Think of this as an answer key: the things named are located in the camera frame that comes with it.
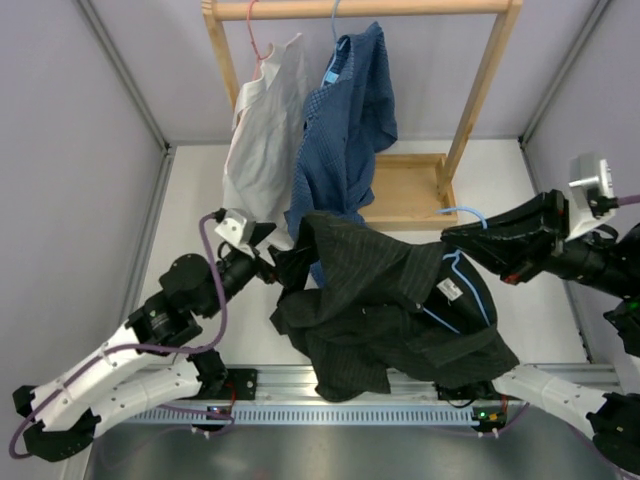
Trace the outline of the light blue hanger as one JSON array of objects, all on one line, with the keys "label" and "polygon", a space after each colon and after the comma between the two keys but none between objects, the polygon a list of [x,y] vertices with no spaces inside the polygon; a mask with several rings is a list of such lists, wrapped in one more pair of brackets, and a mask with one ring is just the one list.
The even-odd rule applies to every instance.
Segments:
[{"label": "light blue hanger", "polygon": [[[488,228],[488,222],[486,220],[486,218],[483,216],[482,213],[480,213],[478,210],[470,208],[470,207],[448,207],[448,208],[441,208],[439,210],[436,211],[437,214],[440,215],[444,215],[447,213],[453,213],[453,212],[467,212],[470,213],[472,215],[474,215],[481,223],[481,227],[483,230],[486,230]],[[451,259],[452,263],[451,263],[451,269],[453,271],[453,273],[468,287],[468,289],[470,290],[470,292],[473,295],[473,298],[476,301],[476,304],[479,308],[479,311],[482,315],[482,318],[486,324],[487,327],[491,326],[491,322],[489,320],[484,302],[481,299],[481,296],[478,292],[478,290],[476,289],[476,287],[474,286],[474,284],[458,269],[458,265],[460,263],[461,260],[461,255],[462,252],[460,249],[455,250],[453,253],[451,254],[445,254],[442,259],[446,260],[446,259]],[[448,323],[447,321],[443,320],[440,316],[436,315],[434,312],[432,312],[431,310],[427,309],[424,305],[421,306],[421,310],[423,313],[429,315],[431,318],[433,318],[436,322],[438,322],[440,325],[442,325],[443,327],[445,327],[446,329],[460,335],[461,332],[459,329],[455,328],[453,325],[451,325],[450,323]]]}]

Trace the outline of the dark pinstriped shirt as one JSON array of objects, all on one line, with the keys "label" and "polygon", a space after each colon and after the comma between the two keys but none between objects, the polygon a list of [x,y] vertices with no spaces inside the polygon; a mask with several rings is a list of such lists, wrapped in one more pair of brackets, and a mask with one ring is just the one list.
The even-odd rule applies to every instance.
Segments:
[{"label": "dark pinstriped shirt", "polygon": [[390,369],[456,388],[492,381],[518,365],[478,270],[461,255],[458,269],[478,290],[490,327],[452,260],[442,259],[455,250],[441,241],[405,243],[326,212],[303,218],[294,251],[304,266],[270,320],[310,359],[323,399],[388,394]]}]

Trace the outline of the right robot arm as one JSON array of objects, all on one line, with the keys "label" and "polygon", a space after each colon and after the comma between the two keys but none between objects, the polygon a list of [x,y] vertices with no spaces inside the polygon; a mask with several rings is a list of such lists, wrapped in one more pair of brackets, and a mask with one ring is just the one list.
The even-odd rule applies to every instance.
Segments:
[{"label": "right robot arm", "polygon": [[[639,229],[625,235],[606,215],[621,206],[613,195],[589,195],[584,205],[558,190],[541,193],[492,218],[442,231],[442,240],[510,285],[552,275],[582,293],[581,309],[601,318],[629,357],[639,355]],[[588,389],[533,365],[501,375],[480,362],[465,373],[468,390],[520,399],[568,424],[622,473],[639,475],[639,396]]]}]

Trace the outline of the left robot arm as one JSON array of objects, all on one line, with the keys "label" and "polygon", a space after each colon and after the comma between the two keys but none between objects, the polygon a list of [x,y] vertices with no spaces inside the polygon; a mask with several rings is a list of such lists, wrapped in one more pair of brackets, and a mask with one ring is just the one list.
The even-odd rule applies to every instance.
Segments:
[{"label": "left robot arm", "polygon": [[279,281],[276,257],[292,248],[273,223],[221,220],[229,251],[187,253],[160,277],[161,289],[85,360],[51,382],[13,393],[23,421],[9,443],[14,459],[66,460],[112,427],[180,399],[213,399],[228,385],[216,347],[229,302],[253,279]]}]

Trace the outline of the white shirt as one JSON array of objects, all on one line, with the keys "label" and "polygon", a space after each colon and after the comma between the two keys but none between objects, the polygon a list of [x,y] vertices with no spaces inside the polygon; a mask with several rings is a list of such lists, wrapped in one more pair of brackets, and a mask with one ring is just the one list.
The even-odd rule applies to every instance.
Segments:
[{"label": "white shirt", "polygon": [[310,91],[304,36],[273,45],[257,78],[240,88],[223,170],[222,206],[275,224],[269,241],[282,250],[293,245],[285,213]]}]

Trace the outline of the blue checked shirt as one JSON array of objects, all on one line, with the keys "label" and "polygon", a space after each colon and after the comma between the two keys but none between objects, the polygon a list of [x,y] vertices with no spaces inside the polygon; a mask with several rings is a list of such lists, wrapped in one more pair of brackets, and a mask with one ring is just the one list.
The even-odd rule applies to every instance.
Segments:
[{"label": "blue checked shirt", "polygon": [[360,210],[374,200],[376,155],[398,140],[395,98],[385,35],[379,23],[346,34],[319,88],[307,96],[290,208],[292,239],[305,214],[324,211],[362,224]]}]

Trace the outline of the pink hanger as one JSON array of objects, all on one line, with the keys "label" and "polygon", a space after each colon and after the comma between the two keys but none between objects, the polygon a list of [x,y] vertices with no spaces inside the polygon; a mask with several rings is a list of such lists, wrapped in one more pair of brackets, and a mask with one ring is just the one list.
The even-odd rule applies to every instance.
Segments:
[{"label": "pink hanger", "polygon": [[256,37],[254,34],[254,29],[252,26],[252,13],[254,6],[259,3],[259,0],[250,0],[247,7],[246,13],[246,26],[249,34],[250,45],[254,53],[255,57],[255,66],[252,75],[252,80],[257,80],[261,75],[261,67],[266,59],[271,55],[271,51],[262,52],[259,48],[258,42],[256,41]]}]

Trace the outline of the blue hanger under blue shirt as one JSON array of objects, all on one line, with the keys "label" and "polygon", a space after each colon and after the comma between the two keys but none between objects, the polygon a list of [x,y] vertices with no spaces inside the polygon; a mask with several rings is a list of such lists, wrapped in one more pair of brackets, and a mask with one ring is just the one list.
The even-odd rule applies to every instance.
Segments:
[{"label": "blue hanger under blue shirt", "polygon": [[337,11],[339,8],[341,0],[335,0],[332,6],[332,10],[331,10],[331,15],[330,15],[330,21],[331,21],[331,31],[332,31],[332,36],[333,36],[333,40],[335,43],[336,48],[339,50],[341,49],[341,44],[339,41],[339,37],[337,34],[337,27],[336,27],[336,18],[337,18]]}]

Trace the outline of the wooden clothes rack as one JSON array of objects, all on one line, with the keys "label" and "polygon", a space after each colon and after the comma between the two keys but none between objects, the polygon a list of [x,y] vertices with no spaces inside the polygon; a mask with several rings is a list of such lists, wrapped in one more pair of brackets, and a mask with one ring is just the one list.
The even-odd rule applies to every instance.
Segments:
[{"label": "wooden clothes rack", "polygon": [[380,154],[373,181],[375,200],[362,209],[366,222],[381,231],[442,230],[457,223],[452,182],[473,128],[479,118],[510,36],[520,1],[203,1],[201,11],[220,73],[232,106],[239,95],[224,23],[226,21],[319,19],[336,15],[406,17],[494,14],[496,16],[482,59],[449,151],[444,153]]}]

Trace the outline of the aluminium frame post right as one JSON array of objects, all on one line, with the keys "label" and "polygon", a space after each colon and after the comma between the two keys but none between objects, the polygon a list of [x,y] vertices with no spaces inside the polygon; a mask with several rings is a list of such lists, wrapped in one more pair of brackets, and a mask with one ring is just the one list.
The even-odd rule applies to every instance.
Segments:
[{"label": "aluminium frame post right", "polygon": [[518,142],[522,150],[525,150],[527,145],[533,139],[576,62],[586,49],[592,35],[599,27],[611,5],[611,0],[598,0],[594,2],[593,6],[589,10],[584,22],[574,35],[568,49],[562,57],[558,68],[555,70],[551,80],[545,87],[543,95],[527,121],[524,131],[518,137]]}]

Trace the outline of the aluminium frame post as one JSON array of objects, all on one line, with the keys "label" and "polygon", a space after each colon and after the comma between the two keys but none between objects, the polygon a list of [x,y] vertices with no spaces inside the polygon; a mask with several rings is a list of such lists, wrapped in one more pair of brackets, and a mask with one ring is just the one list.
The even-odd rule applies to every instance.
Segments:
[{"label": "aluminium frame post", "polygon": [[171,166],[173,151],[165,135],[162,133],[158,122],[154,118],[142,91],[134,80],[133,74],[112,39],[106,23],[101,18],[94,2],[80,0],[73,1],[73,4],[92,32],[100,50],[106,57],[111,71],[124,89],[139,119],[159,149],[157,170],[153,175],[151,197],[145,213],[143,228],[138,241],[128,285],[129,297],[136,303],[141,297],[144,286],[152,241],[157,227],[159,208],[166,189],[166,180]]},{"label": "aluminium frame post", "polygon": [[586,49],[592,35],[599,27],[611,5],[611,0],[598,0],[594,2],[593,6],[589,10],[584,22],[574,35],[568,49],[562,57],[558,68],[555,70],[551,80],[545,87],[543,95],[527,121],[524,131],[518,137],[518,142],[522,150],[525,150],[527,145],[533,139],[576,62]]}]

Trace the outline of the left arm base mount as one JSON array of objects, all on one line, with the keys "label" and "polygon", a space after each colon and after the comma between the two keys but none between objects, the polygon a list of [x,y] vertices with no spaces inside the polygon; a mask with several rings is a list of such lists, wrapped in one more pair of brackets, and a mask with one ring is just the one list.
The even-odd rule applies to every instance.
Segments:
[{"label": "left arm base mount", "polygon": [[253,401],[258,386],[258,370],[253,368],[231,368],[220,388],[202,396],[204,400]]}]

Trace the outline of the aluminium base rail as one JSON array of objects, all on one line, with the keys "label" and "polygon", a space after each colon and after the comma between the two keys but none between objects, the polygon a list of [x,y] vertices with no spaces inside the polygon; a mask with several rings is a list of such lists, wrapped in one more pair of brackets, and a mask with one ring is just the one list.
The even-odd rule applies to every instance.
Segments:
[{"label": "aluminium base rail", "polygon": [[[292,404],[292,405],[324,405],[326,402],[315,391],[317,380],[313,368],[301,365],[264,366],[258,370],[258,386],[253,401],[240,401],[244,404]],[[520,374],[540,371],[549,377],[557,378],[565,383],[573,383],[579,391],[585,389],[605,392],[622,391],[618,375],[613,367],[599,364],[534,364],[519,366],[506,375],[512,381]],[[406,375],[391,371],[388,373],[391,393],[362,394],[351,401],[354,405],[419,405],[449,404],[438,399],[434,383],[412,380]],[[203,400],[204,404],[227,405],[231,401]],[[500,400],[479,400],[476,405],[498,404]]]}]

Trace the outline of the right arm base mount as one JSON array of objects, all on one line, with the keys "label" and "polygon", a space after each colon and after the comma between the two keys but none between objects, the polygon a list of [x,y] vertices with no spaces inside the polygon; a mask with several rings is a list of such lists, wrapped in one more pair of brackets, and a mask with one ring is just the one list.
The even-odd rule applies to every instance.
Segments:
[{"label": "right arm base mount", "polygon": [[496,392],[491,382],[481,381],[456,388],[435,385],[438,399],[456,408],[470,406],[479,400],[500,400],[501,395]]}]

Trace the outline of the aluminium frame post left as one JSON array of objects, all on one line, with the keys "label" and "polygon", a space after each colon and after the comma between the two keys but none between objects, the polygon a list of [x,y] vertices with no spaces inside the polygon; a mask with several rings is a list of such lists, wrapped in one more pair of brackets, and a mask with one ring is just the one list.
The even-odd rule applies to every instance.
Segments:
[{"label": "aluminium frame post left", "polygon": [[106,23],[101,18],[94,2],[80,0],[73,1],[73,4],[92,32],[100,50],[106,57],[111,71],[124,89],[139,119],[159,149],[157,170],[153,175],[151,197],[145,213],[143,228],[138,241],[128,285],[129,297],[136,303],[141,297],[144,286],[152,241],[157,227],[159,208],[166,189],[166,180],[171,166],[173,151],[165,135],[162,133],[158,122],[154,118],[142,91],[134,80],[133,74],[112,39]]}]

